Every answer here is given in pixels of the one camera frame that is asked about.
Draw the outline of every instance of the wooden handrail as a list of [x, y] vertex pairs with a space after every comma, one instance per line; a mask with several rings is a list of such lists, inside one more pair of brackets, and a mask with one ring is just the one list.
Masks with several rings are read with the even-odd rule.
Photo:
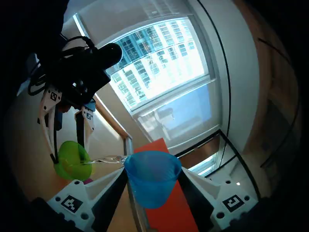
[[127, 137], [132, 139], [131, 135], [112, 115], [112, 113], [104, 105], [104, 103], [101, 101], [97, 94], [94, 95], [93, 99], [95, 100], [95, 108], [97, 109], [97, 111], [100, 113], [100, 115], [102, 115], [102, 117], [107, 121], [107, 123], [122, 137], [122, 139], [126, 139]]

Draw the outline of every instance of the screw hole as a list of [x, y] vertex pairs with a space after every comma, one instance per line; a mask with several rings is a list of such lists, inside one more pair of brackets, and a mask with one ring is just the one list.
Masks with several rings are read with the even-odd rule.
[[86, 214], [86, 213], [82, 213], [82, 214], [80, 215], [80, 217], [81, 217], [83, 220], [87, 220], [87, 219], [89, 218], [88, 214]]
[[224, 213], [223, 212], [217, 213], [217, 218], [219, 218], [219, 219], [224, 218]]
[[63, 213], [59, 213], [59, 216], [64, 219], [65, 218], [65, 215]]

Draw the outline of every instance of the window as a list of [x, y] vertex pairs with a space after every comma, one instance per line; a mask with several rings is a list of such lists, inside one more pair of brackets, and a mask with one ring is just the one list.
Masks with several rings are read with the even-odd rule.
[[179, 51], [180, 51], [182, 56], [188, 55], [184, 44], [178, 45], [178, 47], [179, 47]]
[[[194, 40], [184, 34], [188, 24], [188, 19], [159, 22], [114, 41], [122, 49], [122, 59], [107, 73], [112, 88], [129, 109], [205, 75], [208, 69], [203, 67]], [[188, 59], [180, 61], [183, 56]]]
[[189, 46], [190, 50], [195, 49], [194, 42], [189, 42], [188, 46]]
[[176, 52], [175, 52], [175, 49], [172, 47], [172, 48], [168, 48], [168, 52], [170, 53], [170, 56], [171, 56], [171, 59], [172, 60], [175, 60], [178, 58]]

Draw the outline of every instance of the plastic cup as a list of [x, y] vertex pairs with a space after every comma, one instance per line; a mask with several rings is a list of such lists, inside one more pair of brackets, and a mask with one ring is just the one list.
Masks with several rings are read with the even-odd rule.
[[64, 142], [58, 151], [59, 163], [54, 164], [56, 173], [67, 180], [87, 180], [92, 172], [92, 165], [81, 165], [89, 162], [90, 157], [86, 150], [74, 141]]
[[131, 155], [124, 166], [136, 201], [150, 209], [165, 204], [181, 171], [175, 156], [159, 151]]

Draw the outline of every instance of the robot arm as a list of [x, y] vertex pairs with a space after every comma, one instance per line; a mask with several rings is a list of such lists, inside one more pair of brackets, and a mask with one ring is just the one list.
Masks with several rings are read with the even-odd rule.
[[[44, 60], [44, 64], [31, 75], [28, 87], [28, 93], [32, 96], [44, 90], [38, 122], [54, 164], [58, 163], [56, 131], [62, 128], [59, 104], [79, 109], [75, 114], [77, 140], [88, 152], [89, 139], [95, 129], [93, 96], [110, 81], [105, 70], [118, 63], [122, 57], [119, 45], [111, 43], [97, 49], [92, 41], [84, 36], [71, 38], [64, 44], [74, 39], [85, 40], [89, 48], [71, 48], [62, 51], [48, 62]], [[31, 91], [32, 86], [41, 84], [44, 86]]]

